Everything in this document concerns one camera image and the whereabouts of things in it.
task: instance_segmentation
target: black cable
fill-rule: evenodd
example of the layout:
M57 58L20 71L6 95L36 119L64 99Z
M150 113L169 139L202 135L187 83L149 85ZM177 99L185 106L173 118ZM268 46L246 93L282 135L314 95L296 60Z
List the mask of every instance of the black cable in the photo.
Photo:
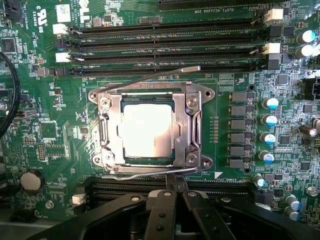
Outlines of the black cable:
M6 114L4 121L0 126L0 139L1 139L7 132L8 128L10 127L11 123L13 122L18 112L20 99L21 99L21 87L20 87L19 76L14 64L9 60L9 58L3 52L0 52L0 57L2 57L7 67L9 68L12 76L12 82L13 82L12 104L8 114Z

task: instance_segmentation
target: cpu socket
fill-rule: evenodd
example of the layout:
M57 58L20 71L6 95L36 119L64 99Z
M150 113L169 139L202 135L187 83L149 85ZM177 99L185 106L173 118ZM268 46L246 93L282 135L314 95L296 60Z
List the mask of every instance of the cpu socket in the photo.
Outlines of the cpu socket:
M212 89L192 82L113 86L88 94L98 106L101 149L92 156L95 165L136 177L212 167L212 159L201 154L202 105L215 97Z

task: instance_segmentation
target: green circuit board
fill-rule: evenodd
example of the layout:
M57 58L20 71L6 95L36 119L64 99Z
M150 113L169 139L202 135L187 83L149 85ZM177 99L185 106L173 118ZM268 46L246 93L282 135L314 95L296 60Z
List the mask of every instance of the green circuit board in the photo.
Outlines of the green circuit board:
M35 195L20 191L12 197L14 209L36 209L36 216L45 219L67 220L74 216L71 198L78 183L89 176L101 177L103 168L93 165L91 159L97 136L92 129L97 126L96 104L88 101L88 92L107 83L122 83L139 76L77 77L50 74L51 68L78 68L73 62L56 62L55 41L69 38L68 35L54 34L53 25L63 23L67 27L94 28L94 19L102 20L104 28L112 26L140 25L146 18L160 18L161 23L186 23L214 20L252 18L257 11L272 8L284 9L283 20L278 22L282 31L293 31L282 36L281 54L291 56L298 47L295 36L306 30L319 33L319 5L314 0L292 0L281 3L259 5L223 6L182 10L160 10L156 0L18 0L21 5L22 21L8 20L3 6L0 6L1 50L14 63L21 81L22 110L35 110L36 116L15 119L6 135L1 139L6 174L10 184L20 182L21 174L30 169L40 171L45 178L45 187ZM220 32L228 35L229 31ZM245 45L263 46L267 40L261 39ZM204 46L190 47L203 50ZM201 73L176 75L161 78L161 81L192 81L215 91L215 98L203 105L202 152L211 157L214 167L188 175L190 181L251 181L255 173L267 174L264 188L280 190L273 199L271 208L283 211L284 197L294 194L302 203L302 221L319 227L319 197L306 194L308 187L320 188L319 154L320 138L308 138L298 133L304 123L312 125L319 114L317 101L304 100L300 81L307 75L317 74L313 65L317 57L293 58L290 62L280 62L278 69L222 73ZM248 64L255 58L226 58L216 64ZM185 62L172 62L177 68ZM109 64L109 68L136 67L133 63ZM0 89L12 91L10 73L5 65L0 65ZM232 102L233 92L254 93L245 102ZM268 110L261 107L264 98L278 99L279 107ZM9 98L4 98L8 105ZM244 157L241 166L232 166L230 157L231 107L254 106L243 116L250 119L243 130L252 133L245 140ZM311 105L311 111L304 111ZM261 116L273 114L278 121L275 126L261 124ZM275 144L266 145L259 140L262 132L275 136ZM272 164L265 164L258 154L269 151L274 156ZM274 179L275 174L281 179ZM54 202L54 208L47 209L45 203Z

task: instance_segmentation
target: white label sticker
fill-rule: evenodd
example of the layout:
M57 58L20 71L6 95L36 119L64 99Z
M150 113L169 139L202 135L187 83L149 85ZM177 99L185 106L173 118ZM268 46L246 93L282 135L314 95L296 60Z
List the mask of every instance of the white label sticker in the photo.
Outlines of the white label sticker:
M58 20L58 23L71 22L70 4L56 5L56 18Z

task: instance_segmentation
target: motherboard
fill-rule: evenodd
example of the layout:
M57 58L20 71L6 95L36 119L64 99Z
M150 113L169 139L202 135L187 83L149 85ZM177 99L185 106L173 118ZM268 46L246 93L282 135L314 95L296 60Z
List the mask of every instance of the motherboard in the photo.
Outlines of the motherboard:
M98 206L161 189L144 174L172 167L208 195L254 183L271 211L320 227L320 2L1 2L21 84L1 139L14 210L68 220L89 180ZM4 117L4 62L0 75Z

